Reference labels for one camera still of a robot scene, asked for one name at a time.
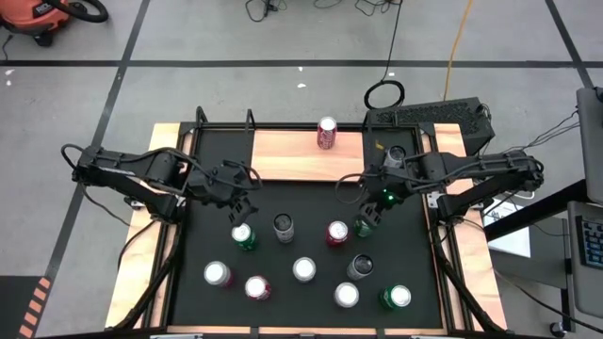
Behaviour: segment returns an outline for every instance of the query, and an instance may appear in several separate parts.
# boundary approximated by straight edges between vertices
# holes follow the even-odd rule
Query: gray can
[[[353,281],[361,280],[373,272],[373,260],[366,254],[358,254],[348,265],[348,277]]]
[[[293,219],[289,215],[282,213],[274,217],[272,228],[280,242],[286,244],[293,241]]]
[[[358,292],[358,288],[351,282],[342,282],[335,289],[334,300],[340,307],[354,307],[359,299],[360,292]]]
[[[317,265],[308,257],[302,257],[293,263],[293,275],[301,283],[308,283],[316,274]]]
[[[406,152],[400,146],[393,146],[385,151],[385,159],[383,165],[399,169],[402,166],[402,159]]]

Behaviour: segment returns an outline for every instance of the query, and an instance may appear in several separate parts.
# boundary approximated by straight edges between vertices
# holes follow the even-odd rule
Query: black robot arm
[[[522,151],[455,156],[424,153],[406,157],[400,167],[371,165],[362,175],[368,197],[361,205],[361,219],[370,226],[381,221],[381,212],[414,194],[441,191],[458,179],[481,179],[479,185],[458,195],[441,194],[438,220],[448,222],[463,216],[475,204],[515,190],[533,191],[544,181],[543,164]]]
[[[75,165],[64,152],[70,147],[82,152]],[[115,189],[130,200],[144,203],[151,218],[159,221],[178,222],[182,199],[229,207],[228,218],[233,226],[257,211],[246,195],[249,190],[259,189],[262,181],[254,169],[233,161],[224,160],[220,166],[205,170],[193,157],[174,148],[138,155],[65,145],[61,152],[73,167],[75,182]],[[257,180],[255,185],[251,173]],[[132,179],[140,179],[150,188]]]

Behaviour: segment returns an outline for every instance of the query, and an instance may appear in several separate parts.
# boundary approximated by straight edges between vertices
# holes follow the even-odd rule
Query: pink can
[[[337,121],[331,117],[324,117],[318,123],[318,146],[323,150],[329,150],[335,145],[337,134]]]

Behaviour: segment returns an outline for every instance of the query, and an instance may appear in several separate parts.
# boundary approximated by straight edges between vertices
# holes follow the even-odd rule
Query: shop vacuum
[[[54,33],[63,27],[70,17],[89,23],[103,23],[109,15],[98,0],[85,0],[98,10],[88,14],[81,3],[68,0],[0,0],[0,25],[12,33],[34,38],[39,46],[50,46]]]

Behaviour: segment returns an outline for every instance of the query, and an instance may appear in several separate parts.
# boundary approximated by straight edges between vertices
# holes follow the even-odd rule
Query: black keyboard
[[[603,269],[603,223],[583,219],[579,223],[579,246],[582,263]]]

